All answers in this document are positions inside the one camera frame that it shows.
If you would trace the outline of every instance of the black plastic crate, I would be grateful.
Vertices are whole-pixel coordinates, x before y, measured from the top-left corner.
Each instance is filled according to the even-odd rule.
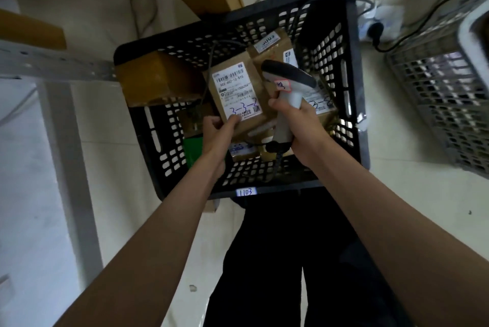
[[[323,73],[330,86],[340,122],[333,138],[364,167],[370,168],[367,132],[360,132],[356,127],[365,118],[356,4],[344,0],[316,0],[307,4],[308,1],[265,0],[230,13],[205,16],[202,21],[119,46],[114,54],[114,64],[161,50],[188,61],[199,70],[205,70],[213,40],[228,39],[252,45],[274,29],[283,27],[295,41],[299,66],[308,72]],[[292,27],[297,14],[299,21]],[[243,50],[233,44],[220,44],[216,47],[212,65]],[[188,171],[182,147],[183,132],[175,112],[189,105],[175,102],[146,109],[129,108],[139,145],[160,199]],[[236,189],[246,187],[256,187],[258,193],[270,193],[321,185],[316,176],[294,156],[283,158],[277,176],[265,182],[271,171],[271,162],[265,163],[255,158],[233,163],[228,153],[226,172],[214,186],[210,198],[234,197]]]

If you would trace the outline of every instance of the left hand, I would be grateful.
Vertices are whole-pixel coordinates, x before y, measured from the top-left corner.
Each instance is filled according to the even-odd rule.
[[[229,144],[231,143],[234,127],[240,120],[240,116],[232,115],[223,125],[220,117],[204,117],[202,155],[209,155],[213,161],[217,162],[217,169],[214,175],[216,180],[221,177],[225,171],[224,157],[226,156]]]

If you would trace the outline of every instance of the hand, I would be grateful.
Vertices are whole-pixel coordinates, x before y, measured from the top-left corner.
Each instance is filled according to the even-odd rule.
[[[316,110],[303,99],[301,109],[294,108],[280,99],[270,99],[268,104],[287,118],[290,130],[295,136],[292,151],[300,163],[312,169],[325,142],[331,139],[319,122]]]
[[[233,137],[234,127],[241,120],[239,115],[232,115],[223,125],[220,117],[206,116],[203,120],[202,155],[210,156],[217,162],[215,180],[225,171],[224,157]]]

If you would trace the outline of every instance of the white tile floor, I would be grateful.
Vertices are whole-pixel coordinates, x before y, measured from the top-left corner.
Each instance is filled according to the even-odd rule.
[[[424,2],[402,1],[411,7],[414,18]],[[63,26],[73,50],[109,59],[117,43],[133,39],[127,0],[19,0],[19,4],[23,13]],[[158,5],[156,31],[197,19],[180,0],[158,0]],[[421,213],[489,258],[487,180],[446,164],[446,157],[382,56],[367,47],[362,54],[372,173]],[[77,83],[72,89],[102,256],[107,263],[156,208],[158,200],[120,89],[103,83]],[[165,326],[199,324],[242,216],[243,210],[226,200],[217,213],[202,216]],[[197,292],[190,292],[191,284]]]

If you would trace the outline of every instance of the leg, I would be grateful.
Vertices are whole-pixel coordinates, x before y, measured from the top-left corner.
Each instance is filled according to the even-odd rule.
[[[325,188],[302,191],[305,326],[413,326]]]
[[[298,193],[248,197],[212,293],[205,327],[300,325]]]

